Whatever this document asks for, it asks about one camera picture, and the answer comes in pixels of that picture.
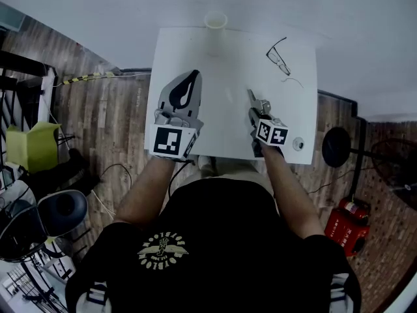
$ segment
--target eyeglasses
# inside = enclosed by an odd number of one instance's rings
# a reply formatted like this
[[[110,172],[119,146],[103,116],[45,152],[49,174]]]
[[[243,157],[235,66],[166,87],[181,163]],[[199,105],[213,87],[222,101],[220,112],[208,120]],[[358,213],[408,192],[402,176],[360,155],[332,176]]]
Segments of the eyeglasses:
[[[277,43],[275,43],[273,45],[273,47],[271,47],[271,49],[269,49],[269,51],[266,53],[266,56],[269,58],[269,60],[271,60],[275,65],[278,65],[278,67],[280,68],[280,70],[282,72],[284,72],[286,75],[290,75],[291,71],[289,69],[289,67],[285,64],[284,60],[281,58],[280,54],[278,53],[278,51],[275,49],[275,46],[279,43],[282,42],[283,40],[285,40],[287,37],[284,37],[283,39],[280,39],[279,41],[277,41]]]

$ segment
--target black t-shirt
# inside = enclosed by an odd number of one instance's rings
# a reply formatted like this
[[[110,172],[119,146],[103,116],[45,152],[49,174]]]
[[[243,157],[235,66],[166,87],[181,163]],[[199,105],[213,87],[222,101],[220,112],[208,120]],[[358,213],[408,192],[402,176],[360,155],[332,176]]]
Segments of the black t-shirt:
[[[358,281],[340,246],[322,235],[296,236],[260,185],[220,178],[177,189],[147,231],[106,227],[68,281],[69,312],[99,282],[113,312],[328,312],[335,301],[360,308]]]

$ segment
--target white marker cube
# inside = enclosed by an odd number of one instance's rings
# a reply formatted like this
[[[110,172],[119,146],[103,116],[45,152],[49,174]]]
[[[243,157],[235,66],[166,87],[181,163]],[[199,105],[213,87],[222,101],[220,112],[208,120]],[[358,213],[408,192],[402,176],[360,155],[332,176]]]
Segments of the white marker cube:
[[[158,157],[186,160],[197,139],[194,128],[151,124],[149,153]]]
[[[260,119],[256,130],[256,138],[267,145],[280,146],[284,145],[287,140],[288,127],[278,118],[270,121],[268,119]]]

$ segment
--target person's right arm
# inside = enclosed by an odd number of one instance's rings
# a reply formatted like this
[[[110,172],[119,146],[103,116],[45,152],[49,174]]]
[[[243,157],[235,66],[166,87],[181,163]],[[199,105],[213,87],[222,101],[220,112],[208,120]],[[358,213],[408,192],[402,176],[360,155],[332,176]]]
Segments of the person's right arm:
[[[319,216],[288,163],[273,147],[261,143],[275,200],[288,227],[299,237],[324,235]]]

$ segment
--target white table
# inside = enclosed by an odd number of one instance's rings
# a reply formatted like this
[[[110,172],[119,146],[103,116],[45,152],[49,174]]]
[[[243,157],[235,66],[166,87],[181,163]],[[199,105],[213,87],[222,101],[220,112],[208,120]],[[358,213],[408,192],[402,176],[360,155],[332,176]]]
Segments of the white table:
[[[162,88],[173,78],[197,69],[203,77],[199,119],[204,122],[191,154],[254,160],[253,130],[248,118],[247,89],[270,101],[271,114],[289,127],[281,147],[290,163],[311,164],[317,118],[317,71],[315,48],[287,38],[277,50],[291,69],[287,77],[266,53],[280,38],[226,30],[222,50],[214,52],[205,28],[161,28],[149,89],[145,148],[149,149],[149,124]],[[294,80],[281,82],[286,78]],[[304,147],[296,151],[293,140],[301,137]]]

